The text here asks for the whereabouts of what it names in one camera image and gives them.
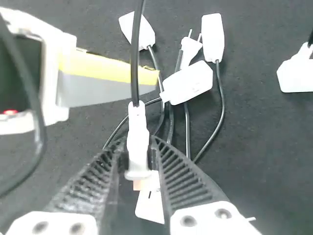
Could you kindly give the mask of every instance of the metal pin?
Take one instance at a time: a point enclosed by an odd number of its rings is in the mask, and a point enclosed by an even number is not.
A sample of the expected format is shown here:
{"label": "metal pin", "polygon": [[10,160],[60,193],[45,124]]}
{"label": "metal pin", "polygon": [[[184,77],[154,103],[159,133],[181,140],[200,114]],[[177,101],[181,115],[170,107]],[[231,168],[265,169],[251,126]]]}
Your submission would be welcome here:
{"label": "metal pin", "polygon": [[189,30],[188,38],[191,37],[191,33],[192,33],[192,28]]}
{"label": "metal pin", "polygon": [[201,40],[201,37],[202,37],[202,34],[201,33],[199,33],[199,37],[198,37],[198,42],[200,42],[200,40]]}
{"label": "metal pin", "polygon": [[247,221],[248,221],[248,222],[255,221],[255,220],[256,220],[256,218],[255,218],[255,217],[250,217],[250,218],[247,218]]}

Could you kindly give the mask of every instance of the white label tag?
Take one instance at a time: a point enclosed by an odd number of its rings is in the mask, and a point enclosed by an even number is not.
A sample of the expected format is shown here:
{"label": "white label tag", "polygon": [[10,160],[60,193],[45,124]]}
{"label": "white label tag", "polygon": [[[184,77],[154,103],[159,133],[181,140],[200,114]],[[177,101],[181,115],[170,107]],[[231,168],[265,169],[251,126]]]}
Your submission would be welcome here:
{"label": "white label tag", "polygon": [[139,193],[135,215],[141,219],[164,224],[160,180],[156,170],[152,172],[149,184]]}
{"label": "white label tag", "polygon": [[160,189],[154,191],[140,191],[135,209],[135,215],[141,219],[164,224]]}

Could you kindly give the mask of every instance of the black background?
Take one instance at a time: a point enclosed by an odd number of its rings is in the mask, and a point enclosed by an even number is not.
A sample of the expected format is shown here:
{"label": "black background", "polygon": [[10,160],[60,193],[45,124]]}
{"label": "black background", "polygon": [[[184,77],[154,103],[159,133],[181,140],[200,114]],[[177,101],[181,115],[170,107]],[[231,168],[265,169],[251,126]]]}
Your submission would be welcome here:
{"label": "black background", "polygon": [[[1,0],[78,37],[78,46],[128,61],[130,46],[118,17],[134,9],[134,0]],[[145,16],[156,32],[156,54],[162,73],[175,66],[183,36],[193,28],[197,38],[201,16],[220,12],[225,31],[222,77],[226,96],[223,128],[199,167],[265,235],[312,234],[313,94],[283,94],[276,70],[295,54],[313,27],[312,0],[147,0]],[[150,65],[148,52],[141,64]],[[143,97],[147,101],[157,93]],[[0,222],[40,210],[101,150],[125,116],[128,101],[75,108],[67,122],[48,127],[48,150],[34,175],[0,200]],[[192,154],[214,130],[220,115],[214,89],[189,103]],[[147,109],[149,128],[157,123],[159,106]],[[184,150],[184,115],[176,108],[176,145]],[[32,135],[0,138],[0,177],[32,156]],[[137,193],[121,181],[115,234],[162,234],[161,226],[134,215]]]}

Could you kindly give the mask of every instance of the gray component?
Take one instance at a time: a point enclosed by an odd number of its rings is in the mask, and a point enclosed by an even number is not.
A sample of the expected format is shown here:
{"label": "gray component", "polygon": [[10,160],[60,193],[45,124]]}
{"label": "gray component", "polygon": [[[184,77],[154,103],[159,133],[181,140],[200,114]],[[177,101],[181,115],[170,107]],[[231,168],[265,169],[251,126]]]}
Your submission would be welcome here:
{"label": "gray component", "polygon": [[[139,85],[139,94],[156,89],[156,85]],[[59,71],[56,104],[61,107],[79,107],[131,98],[129,83],[109,81]]]}

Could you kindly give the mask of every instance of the black wire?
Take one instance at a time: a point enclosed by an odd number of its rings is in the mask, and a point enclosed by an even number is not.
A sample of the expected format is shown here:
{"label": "black wire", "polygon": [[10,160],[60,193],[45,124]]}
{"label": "black wire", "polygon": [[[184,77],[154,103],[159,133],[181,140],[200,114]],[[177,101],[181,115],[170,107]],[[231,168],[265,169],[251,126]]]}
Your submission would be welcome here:
{"label": "black wire", "polygon": [[202,147],[202,149],[200,150],[200,152],[196,155],[196,157],[192,160],[194,162],[197,162],[202,153],[206,150],[206,148],[212,143],[212,141],[215,139],[217,133],[219,132],[224,117],[225,117],[225,97],[224,97],[224,92],[223,92],[223,86],[222,86],[222,81],[221,81],[221,75],[220,75],[220,62],[219,60],[216,61],[216,77],[217,77],[217,82],[219,85],[219,90],[220,90],[220,95],[221,95],[221,103],[222,103],[222,112],[221,112],[221,117],[219,120],[219,123],[217,124],[213,134],[211,135],[211,137],[208,139],[208,141],[205,143],[205,145]]}
{"label": "black wire", "polygon": [[18,185],[24,182],[37,168],[43,158],[43,154],[46,146],[46,132],[45,123],[41,110],[41,104],[38,99],[38,94],[35,89],[34,79],[29,72],[28,67],[23,59],[21,52],[19,51],[15,40],[8,30],[6,23],[0,14],[0,37],[7,48],[9,55],[12,58],[12,62],[19,73],[22,80],[25,92],[28,97],[28,102],[32,110],[34,119],[34,143],[35,143],[35,156],[30,162],[24,164],[21,169],[17,170],[15,174],[3,179],[0,182],[0,197],[6,195],[11,190],[15,189]]}
{"label": "black wire", "polygon": [[139,106],[139,88],[138,88],[138,62],[139,62],[139,31],[141,15],[145,0],[137,0],[136,9],[134,12],[132,46],[131,46],[131,91],[132,102],[134,107]]}
{"label": "black wire", "polygon": [[191,159],[191,147],[190,147],[190,114],[187,102],[184,103],[185,111],[185,123],[186,123],[186,157]]}
{"label": "black wire", "polygon": [[[175,72],[178,72],[180,69],[182,53],[183,51],[180,49],[178,53],[177,61],[176,61]],[[166,142],[169,144],[172,144],[173,134],[174,134],[174,109],[170,103],[168,103],[168,106],[169,106],[169,113],[170,113],[169,114],[170,123],[169,123],[169,130],[168,130]]]}
{"label": "black wire", "polygon": [[309,36],[309,39],[308,39],[308,47],[310,47],[312,44],[313,44],[313,30]]}
{"label": "black wire", "polygon": [[[159,101],[162,101],[162,99],[160,97],[155,98],[153,100],[148,101],[147,103],[145,103],[145,106],[148,106],[150,104],[154,104],[157,103]],[[121,129],[121,127],[125,124],[125,122],[128,120],[128,115],[126,117],[124,117],[124,119],[119,123],[119,125],[116,127],[116,129],[113,131],[113,133],[110,135],[110,137],[108,138],[107,142],[104,144],[102,149],[105,149],[110,142],[113,140],[113,138],[115,137],[116,133],[119,131],[119,129]]]}
{"label": "black wire", "polygon": [[[148,50],[150,52],[150,55],[151,55],[155,69],[160,71],[160,67],[158,65],[156,55],[155,55],[155,53],[154,53],[154,51],[150,45],[148,46]],[[164,88],[163,88],[163,78],[162,78],[161,71],[159,72],[159,75],[158,75],[158,85],[160,87],[160,92],[163,92]],[[161,102],[161,116],[160,116],[160,119],[158,121],[158,125],[156,127],[156,130],[153,132],[154,136],[156,136],[159,133],[161,127],[164,124],[164,121],[165,121],[165,104],[164,104],[164,102]]]}

